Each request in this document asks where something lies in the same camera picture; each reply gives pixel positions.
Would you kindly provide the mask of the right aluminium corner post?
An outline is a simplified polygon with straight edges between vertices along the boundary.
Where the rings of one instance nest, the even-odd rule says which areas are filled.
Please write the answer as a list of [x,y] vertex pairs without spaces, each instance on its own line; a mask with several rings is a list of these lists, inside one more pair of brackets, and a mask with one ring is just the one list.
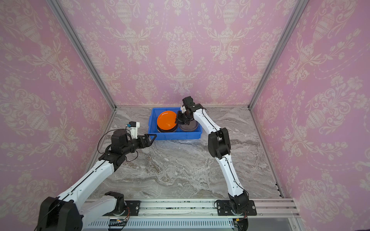
[[282,52],[284,51],[304,9],[306,8],[309,0],[299,0],[296,3],[296,6],[287,22],[286,27],[284,28],[282,35],[277,43],[276,48],[274,49],[272,56],[267,64],[267,67],[261,77],[261,80],[259,84],[257,85],[257,88],[253,94],[253,97],[251,99],[251,102],[249,104],[249,110],[253,110],[254,107],[257,104],[258,98],[262,93],[262,90],[264,86],[266,85],[269,76],[272,74],[272,71],[274,70]]

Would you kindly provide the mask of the blue plastic bin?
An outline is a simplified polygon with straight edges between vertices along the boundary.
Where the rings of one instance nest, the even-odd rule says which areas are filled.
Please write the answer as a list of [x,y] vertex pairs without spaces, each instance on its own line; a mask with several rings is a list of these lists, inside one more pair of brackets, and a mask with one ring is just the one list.
[[148,133],[156,134],[157,135],[156,140],[196,140],[196,139],[200,139],[203,133],[203,129],[201,125],[198,125],[198,127],[194,131],[183,131],[180,128],[177,128],[177,130],[174,132],[161,133],[158,131],[157,119],[159,115],[165,111],[173,111],[177,113],[179,110],[180,110],[180,107],[153,108],[151,115],[149,117]]

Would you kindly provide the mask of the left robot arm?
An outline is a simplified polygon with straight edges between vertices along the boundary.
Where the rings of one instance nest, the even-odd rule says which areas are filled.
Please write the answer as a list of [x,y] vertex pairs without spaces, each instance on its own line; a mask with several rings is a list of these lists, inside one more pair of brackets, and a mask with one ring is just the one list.
[[132,138],[127,129],[113,130],[111,145],[94,166],[75,184],[57,197],[47,197],[40,205],[37,231],[82,231],[103,215],[130,215],[124,195],[107,192],[101,199],[85,205],[96,188],[124,163],[126,156],[150,147],[156,134]]

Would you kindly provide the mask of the black round plate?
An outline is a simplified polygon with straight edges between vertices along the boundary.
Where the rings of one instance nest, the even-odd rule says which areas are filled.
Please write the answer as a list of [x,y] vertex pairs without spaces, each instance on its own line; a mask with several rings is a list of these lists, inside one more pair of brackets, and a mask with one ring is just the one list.
[[158,132],[160,132],[160,133],[166,133],[166,132],[176,132],[177,128],[178,128],[178,127],[177,127],[177,126],[175,126],[175,127],[171,128],[171,129],[164,130],[164,129],[161,129],[160,127],[157,127],[157,130],[158,130]]

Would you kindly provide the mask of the orange plate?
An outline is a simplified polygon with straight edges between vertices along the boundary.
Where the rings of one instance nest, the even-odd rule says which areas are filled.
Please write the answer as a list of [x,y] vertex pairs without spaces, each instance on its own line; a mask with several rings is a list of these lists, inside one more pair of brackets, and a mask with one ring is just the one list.
[[177,114],[173,111],[164,111],[157,118],[157,126],[161,130],[169,131],[175,128]]

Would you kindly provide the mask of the aluminium mounting rail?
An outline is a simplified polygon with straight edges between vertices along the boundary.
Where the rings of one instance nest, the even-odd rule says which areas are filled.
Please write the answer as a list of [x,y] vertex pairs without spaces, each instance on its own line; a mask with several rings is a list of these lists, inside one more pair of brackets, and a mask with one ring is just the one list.
[[109,231],[110,219],[128,219],[118,231],[303,231],[292,199],[254,198],[256,216],[218,216],[216,200],[141,199],[138,216],[105,214],[87,226],[87,231]]

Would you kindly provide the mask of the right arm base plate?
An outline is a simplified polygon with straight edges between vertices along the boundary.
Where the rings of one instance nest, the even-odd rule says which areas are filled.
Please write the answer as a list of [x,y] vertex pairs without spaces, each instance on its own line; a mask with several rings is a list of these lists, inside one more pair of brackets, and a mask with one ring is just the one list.
[[216,200],[214,206],[218,216],[256,216],[256,206],[254,201],[250,200],[243,205],[234,205],[230,200]]

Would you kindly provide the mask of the aluminium corner post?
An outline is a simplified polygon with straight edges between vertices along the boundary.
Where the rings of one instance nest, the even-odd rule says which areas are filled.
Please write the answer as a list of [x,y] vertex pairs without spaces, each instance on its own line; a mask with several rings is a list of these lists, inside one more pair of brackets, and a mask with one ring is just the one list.
[[110,105],[113,111],[116,110],[117,106],[109,93],[107,87],[105,86],[103,80],[101,79],[97,68],[94,66],[91,58],[89,57],[87,50],[85,49],[84,45],[82,44],[76,30],[74,29],[73,25],[69,21],[67,15],[65,14],[62,5],[59,1],[56,0],[47,0],[46,1],[50,6],[51,10],[53,11],[54,15],[56,16],[58,22],[61,24],[65,34],[71,41],[71,44],[75,48],[76,52],[78,53],[79,57],[85,64],[88,72],[91,74],[92,78],[94,79],[95,83],[97,84],[99,90],[103,94],[104,98]]
[[257,85],[257,88],[253,94],[253,97],[251,99],[251,102],[249,104],[249,110],[253,110],[254,107],[257,104],[258,98],[262,93],[262,90],[264,86],[266,85],[269,76],[272,74],[272,71],[274,70],[282,52],[284,51],[304,9],[306,8],[309,0],[299,0],[296,3],[296,6],[287,22],[286,27],[284,28],[282,35],[277,43],[276,48],[274,49],[272,56],[267,64],[267,67],[261,77],[261,80],[259,84]]

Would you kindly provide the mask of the brownish glass plate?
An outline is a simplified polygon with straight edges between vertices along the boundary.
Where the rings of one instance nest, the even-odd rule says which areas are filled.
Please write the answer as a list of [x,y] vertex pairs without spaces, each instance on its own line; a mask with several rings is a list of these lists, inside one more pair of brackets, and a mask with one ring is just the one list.
[[178,125],[180,130],[183,132],[194,132],[197,130],[199,123],[195,120],[191,121],[188,125],[187,124],[179,124]]

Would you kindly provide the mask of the left aluminium corner post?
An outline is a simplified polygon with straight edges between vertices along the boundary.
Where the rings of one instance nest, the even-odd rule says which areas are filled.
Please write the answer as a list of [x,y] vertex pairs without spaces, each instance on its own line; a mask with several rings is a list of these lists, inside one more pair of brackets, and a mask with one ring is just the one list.
[[56,16],[58,22],[61,24],[65,34],[71,41],[71,44],[75,48],[76,52],[78,53],[79,57],[85,64],[88,72],[91,74],[92,78],[94,79],[95,83],[97,84],[99,90],[103,94],[104,98],[110,105],[113,111],[116,110],[117,106],[109,93],[107,87],[105,86],[103,80],[101,79],[97,68],[94,66],[91,58],[89,57],[87,50],[85,49],[84,45],[82,44],[76,30],[74,29],[73,25],[69,21],[67,15],[65,14],[62,5],[59,1],[56,0],[47,0],[46,1],[50,6],[51,10],[53,11],[54,15]]

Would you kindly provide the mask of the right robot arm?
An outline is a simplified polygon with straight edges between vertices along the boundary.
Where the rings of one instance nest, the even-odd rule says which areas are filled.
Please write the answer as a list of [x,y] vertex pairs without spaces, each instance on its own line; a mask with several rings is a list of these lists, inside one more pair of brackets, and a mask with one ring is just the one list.
[[177,112],[175,123],[189,125],[196,121],[208,134],[208,151],[215,158],[225,178],[229,203],[235,214],[244,213],[249,204],[249,193],[242,187],[231,158],[231,142],[227,128],[218,126],[201,104],[194,103],[192,97],[184,98]]

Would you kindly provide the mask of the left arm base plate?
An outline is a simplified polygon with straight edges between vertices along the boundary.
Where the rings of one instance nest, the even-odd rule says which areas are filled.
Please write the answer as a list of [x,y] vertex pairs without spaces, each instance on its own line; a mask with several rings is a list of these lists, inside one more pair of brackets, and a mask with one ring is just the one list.
[[140,211],[141,201],[139,200],[125,200],[117,202],[114,210],[109,215],[114,216],[138,216]]

